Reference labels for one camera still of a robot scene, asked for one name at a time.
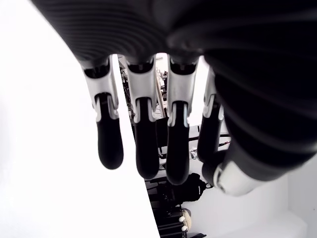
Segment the white wall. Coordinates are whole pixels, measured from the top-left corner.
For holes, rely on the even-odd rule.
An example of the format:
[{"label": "white wall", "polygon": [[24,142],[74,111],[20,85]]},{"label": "white wall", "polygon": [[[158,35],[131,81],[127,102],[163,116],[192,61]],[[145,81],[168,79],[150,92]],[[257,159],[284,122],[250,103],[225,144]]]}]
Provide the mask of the white wall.
[{"label": "white wall", "polygon": [[0,35],[0,237],[159,237],[118,61],[125,157],[109,171],[84,74],[57,33],[29,1],[1,0]]},{"label": "white wall", "polygon": [[250,227],[218,238],[306,238],[307,224],[292,212],[285,212]]},{"label": "white wall", "polygon": [[317,237],[317,156],[289,174],[289,209],[308,224],[307,238]]}]

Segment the robotic hand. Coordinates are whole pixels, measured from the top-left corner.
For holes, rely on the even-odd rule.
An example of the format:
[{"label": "robotic hand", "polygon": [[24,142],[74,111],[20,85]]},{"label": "robotic hand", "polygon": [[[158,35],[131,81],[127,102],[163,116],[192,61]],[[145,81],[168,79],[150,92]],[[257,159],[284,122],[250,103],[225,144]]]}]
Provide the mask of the robotic hand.
[{"label": "robotic hand", "polygon": [[[128,62],[141,176],[159,169],[155,54],[169,55],[166,173],[189,170],[187,117],[198,57],[210,69],[198,156],[205,179],[231,195],[300,167],[317,152],[317,3],[308,0],[32,0],[82,66],[96,110],[99,156],[123,161],[112,54]],[[232,141],[217,151],[225,113]]]}]

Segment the black fingertip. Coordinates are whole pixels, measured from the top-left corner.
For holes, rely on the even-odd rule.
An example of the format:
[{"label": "black fingertip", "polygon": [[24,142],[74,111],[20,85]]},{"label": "black fingertip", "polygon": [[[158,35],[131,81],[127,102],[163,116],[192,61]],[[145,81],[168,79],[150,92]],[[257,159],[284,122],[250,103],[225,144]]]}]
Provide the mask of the black fingertip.
[{"label": "black fingertip", "polygon": [[166,175],[173,185],[184,183],[189,172],[189,126],[184,125],[184,104],[176,106],[176,122],[168,126]]},{"label": "black fingertip", "polygon": [[134,126],[137,169],[143,178],[152,179],[159,171],[156,122],[149,120],[148,99],[141,98],[139,102],[141,118]]}]

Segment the white surface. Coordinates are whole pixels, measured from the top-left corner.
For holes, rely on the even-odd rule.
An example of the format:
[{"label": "white surface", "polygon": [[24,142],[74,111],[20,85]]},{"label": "white surface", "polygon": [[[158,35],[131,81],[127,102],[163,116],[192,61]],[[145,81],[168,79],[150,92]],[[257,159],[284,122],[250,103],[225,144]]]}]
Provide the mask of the white surface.
[{"label": "white surface", "polygon": [[305,238],[307,225],[291,212],[218,238]]},{"label": "white surface", "polygon": [[289,174],[289,209],[307,224],[307,238],[317,237],[317,156]]},{"label": "white surface", "polygon": [[198,201],[186,202],[183,207],[192,212],[191,232],[217,237],[285,212],[287,199],[287,177],[282,177],[241,197],[206,189]]},{"label": "white surface", "polygon": [[[109,171],[85,77],[61,38],[25,0],[0,2],[0,32],[0,237],[159,237],[119,66],[125,157]],[[127,210],[138,219],[122,221]]]}]

